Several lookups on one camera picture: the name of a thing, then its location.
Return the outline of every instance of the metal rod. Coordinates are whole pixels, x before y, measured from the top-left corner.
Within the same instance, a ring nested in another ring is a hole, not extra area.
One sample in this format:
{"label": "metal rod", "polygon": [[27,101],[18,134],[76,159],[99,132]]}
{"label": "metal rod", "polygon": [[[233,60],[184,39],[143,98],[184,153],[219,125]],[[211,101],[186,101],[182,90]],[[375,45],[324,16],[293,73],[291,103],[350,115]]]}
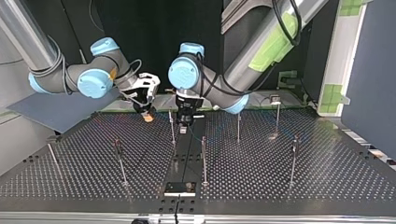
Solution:
{"label": "metal rod", "polygon": [[125,170],[124,170],[123,164],[122,164],[122,159],[120,159],[120,167],[121,167],[121,170],[122,170],[122,176],[123,176],[123,179],[124,179],[124,185],[128,185],[128,181],[126,180]]}
{"label": "metal rod", "polygon": [[0,1],[0,28],[31,69],[53,66],[57,52],[23,0]]}
{"label": "metal rod", "polygon": [[295,170],[296,158],[300,152],[300,141],[301,140],[300,140],[299,134],[295,134],[293,142],[292,142],[292,148],[291,148],[293,151],[293,165],[291,166],[290,188],[292,188],[294,185],[294,182],[293,182],[294,170]]}
{"label": "metal rod", "polygon": [[241,127],[240,127],[241,120],[242,120],[241,113],[238,113],[238,139],[237,139],[238,143],[241,141]]}
{"label": "metal rod", "polygon": [[280,115],[280,104],[278,104],[276,108],[276,132],[279,126],[279,115]]}
{"label": "metal rod", "polygon": [[291,166],[290,188],[294,186],[293,178],[294,178],[295,165],[296,165],[296,154],[293,153],[293,165]]}
{"label": "metal rod", "polygon": [[49,152],[50,152],[50,155],[53,158],[53,161],[55,161],[55,163],[58,164],[58,160],[56,160],[55,153],[53,152],[52,145],[50,143],[48,143],[47,146],[49,147]]}
{"label": "metal rod", "polygon": [[202,159],[204,161],[204,186],[209,185],[207,182],[207,176],[206,176],[206,138],[203,136],[202,137]]}
{"label": "metal rod", "polygon": [[176,143],[175,140],[175,129],[173,126],[173,118],[172,118],[172,111],[169,110],[169,122],[171,123],[171,129],[172,129],[172,144],[174,145]]}

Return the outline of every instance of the dark background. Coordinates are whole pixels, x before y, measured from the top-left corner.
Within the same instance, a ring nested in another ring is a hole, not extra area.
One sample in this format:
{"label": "dark background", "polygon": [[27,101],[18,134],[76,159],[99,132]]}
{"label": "dark background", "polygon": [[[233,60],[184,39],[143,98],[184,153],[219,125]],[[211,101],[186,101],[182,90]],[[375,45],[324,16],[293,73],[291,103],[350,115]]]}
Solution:
{"label": "dark background", "polygon": [[[90,18],[90,0],[27,0],[37,22],[58,42],[69,63],[82,63],[81,55],[89,63],[91,44],[111,36],[128,61],[142,59],[140,72],[150,72],[161,79],[160,92],[172,88],[167,70],[177,56],[180,43],[190,41],[204,45],[205,64],[223,73],[270,10],[268,7],[252,9],[221,35],[221,11],[229,1],[94,0],[92,18],[104,29],[102,32]],[[276,89],[278,72],[297,70],[300,77],[308,74],[305,85],[312,91],[313,98],[318,99],[338,0],[329,2],[304,28],[300,46],[276,67],[262,89]],[[302,95],[301,89],[293,91]]]}

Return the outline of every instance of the black cable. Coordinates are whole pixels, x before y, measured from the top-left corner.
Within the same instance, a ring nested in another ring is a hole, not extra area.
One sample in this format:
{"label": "black cable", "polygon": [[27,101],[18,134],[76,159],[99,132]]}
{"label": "black cable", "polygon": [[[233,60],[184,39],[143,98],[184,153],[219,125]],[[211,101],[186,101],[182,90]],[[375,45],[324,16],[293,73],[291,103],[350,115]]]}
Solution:
{"label": "black cable", "polygon": [[301,32],[303,29],[303,22],[300,14],[300,10],[297,7],[297,4],[294,0],[290,0],[291,6],[294,9],[294,13],[296,14],[297,17],[297,34],[295,38],[293,39],[288,31],[288,28],[286,28],[285,22],[282,20],[282,16],[280,15],[279,8],[277,7],[277,0],[272,0],[273,3],[273,9],[277,18],[277,21],[279,22],[280,28],[282,28],[283,33],[285,34],[286,38],[289,40],[289,42],[293,46],[298,46],[300,44],[301,40]]}
{"label": "black cable", "polygon": [[0,65],[12,64],[12,63],[18,63],[18,62],[21,62],[21,61],[23,61],[23,59],[19,59],[19,60],[17,60],[17,61],[8,62],[8,63],[0,63]]}
{"label": "black cable", "polygon": [[[238,91],[238,90],[236,90],[235,88],[233,88],[228,82],[227,82],[227,80],[225,79],[225,77],[224,76],[221,76],[220,74],[216,74],[215,75],[215,77],[213,78],[213,80],[210,80],[208,77],[207,77],[207,75],[206,75],[206,73],[204,72],[204,62],[203,62],[203,57],[198,53],[197,55],[197,61],[198,61],[198,65],[199,65],[199,68],[200,68],[200,70],[201,70],[201,90],[200,90],[200,97],[206,97],[209,93],[210,93],[210,91],[212,90],[212,88],[215,88],[216,90],[218,90],[218,91],[221,91],[222,93],[225,93],[225,94],[227,94],[227,95],[231,95],[231,96],[244,96],[244,95],[248,95],[248,94],[251,94],[252,92],[254,92],[254,91],[256,91],[256,90],[258,90],[261,86],[262,86],[262,84],[264,84],[264,82],[268,79],[268,77],[272,74],[272,72],[274,71],[274,68],[275,68],[275,64],[271,67],[271,69],[268,71],[268,73],[267,73],[267,76],[262,80],[262,82],[256,87],[256,88],[254,88],[253,90],[251,90],[251,91]],[[227,87],[228,88],[230,88],[232,91],[235,91],[235,92],[229,92],[229,91],[225,91],[225,90],[223,90],[222,88],[220,88],[220,87],[218,87],[218,86],[216,86],[216,81],[218,80],[218,78],[219,78],[219,76],[221,76],[222,77],[222,79],[223,79],[223,81],[224,81],[224,83],[227,85]],[[202,92],[203,92],[203,90],[204,90],[204,88],[203,88],[203,86],[204,86],[204,80],[206,80],[208,83],[209,83],[209,88],[206,90],[206,92],[204,93],[204,94],[202,94]]]}
{"label": "black cable", "polygon": [[314,98],[312,98],[311,94],[309,94],[309,92],[306,90],[306,87],[303,83],[303,79],[302,78],[299,78],[299,79],[300,79],[301,86],[303,87],[304,92],[308,95],[309,99],[311,99],[312,104],[314,104],[314,106],[316,108],[318,108],[318,105],[317,105],[317,103],[315,103]]}
{"label": "black cable", "polygon": [[104,32],[104,30],[103,30],[102,28],[100,28],[100,27],[96,24],[95,20],[94,20],[93,17],[92,17],[92,2],[93,2],[93,0],[90,0],[90,5],[89,5],[89,7],[88,7],[88,13],[90,14],[91,22],[92,22],[92,24],[93,24],[98,30]]}
{"label": "black cable", "polygon": [[272,74],[272,72],[274,71],[274,68],[275,68],[275,66],[272,66],[272,68],[268,71],[267,76],[262,80],[262,82],[261,82],[255,89],[253,89],[253,90],[251,90],[251,91],[244,91],[244,92],[239,92],[239,93],[225,91],[225,90],[221,89],[220,87],[216,86],[216,85],[214,84],[214,82],[213,82],[212,80],[210,80],[210,79],[206,76],[206,74],[205,74],[204,71],[202,71],[202,77],[203,77],[207,82],[209,82],[210,86],[212,86],[213,88],[215,88],[215,89],[218,90],[218,91],[221,91],[222,93],[225,93],[225,94],[231,95],[231,96],[244,96],[244,95],[251,94],[252,92],[258,90],[258,89],[262,86],[262,84],[264,84],[264,82],[268,79],[268,77]]}

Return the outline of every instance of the gray panel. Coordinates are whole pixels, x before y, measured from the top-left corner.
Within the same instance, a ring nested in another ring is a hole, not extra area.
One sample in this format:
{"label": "gray panel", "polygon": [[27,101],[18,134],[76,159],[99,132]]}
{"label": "gray panel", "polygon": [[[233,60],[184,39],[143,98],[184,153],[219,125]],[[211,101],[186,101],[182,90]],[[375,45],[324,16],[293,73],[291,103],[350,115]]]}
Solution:
{"label": "gray panel", "polygon": [[367,5],[352,68],[342,122],[365,140],[396,158],[396,76],[394,14],[396,1]]}
{"label": "gray panel", "polygon": [[[180,199],[183,214],[396,217],[396,176],[384,162],[311,109],[283,110],[271,140],[275,115],[244,111],[237,144],[236,116],[206,113],[209,186]],[[296,133],[302,150],[290,188]],[[129,191],[112,154],[116,135],[126,148]],[[59,168],[42,150],[0,178],[0,211],[153,214],[175,206],[161,195],[174,153],[164,114],[152,123],[137,114],[99,114],[55,151]]]}
{"label": "gray panel", "polygon": [[35,93],[10,105],[8,109],[59,133],[64,133],[88,118],[91,113],[109,105],[119,95],[117,89],[113,89],[100,99],[88,98],[78,92],[72,95]]}

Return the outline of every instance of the steel pin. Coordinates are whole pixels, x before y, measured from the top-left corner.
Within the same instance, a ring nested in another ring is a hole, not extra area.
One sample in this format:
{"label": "steel pin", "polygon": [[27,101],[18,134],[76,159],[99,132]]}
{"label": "steel pin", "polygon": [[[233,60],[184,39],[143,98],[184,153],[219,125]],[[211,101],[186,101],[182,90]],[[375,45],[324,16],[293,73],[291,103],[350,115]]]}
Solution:
{"label": "steel pin", "polygon": [[298,156],[298,153],[300,151],[300,136],[298,134],[294,135],[294,139],[292,142],[292,151],[293,151],[293,164],[291,166],[291,177],[290,177],[290,188],[293,187],[294,182],[293,182],[293,178],[294,178],[294,170],[295,170],[295,164],[296,164],[296,159]]}
{"label": "steel pin", "polygon": [[237,136],[237,142],[239,143],[241,141],[241,114],[238,113],[238,136]]}
{"label": "steel pin", "polygon": [[204,186],[208,186],[209,183],[207,182],[207,176],[206,176],[206,138],[203,136],[202,137],[202,157],[204,161]]}
{"label": "steel pin", "polygon": [[124,186],[128,186],[129,183],[128,183],[127,179],[126,179],[125,169],[124,169],[124,166],[123,166],[123,163],[122,163],[121,142],[120,142],[120,139],[118,137],[114,141],[114,150],[115,150],[115,153],[116,153],[116,157],[119,160],[120,168],[121,168],[121,171],[122,171],[122,177],[123,177],[123,183],[122,184]]}
{"label": "steel pin", "polygon": [[171,129],[172,129],[172,144],[174,145],[176,143],[175,140],[175,129],[173,125],[173,118],[172,118],[172,111],[169,110],[169,122],[171,123]]}
{"label": "steel pin", "polygon": [[53,161],[55,161],[55,163],[58,164],[58,160],[55,157],[55,153],[53,152],[52,145],[50,143],[48,143],[47,146],[49,147],[49,152],[50,152],[50,155],[53,158]]}

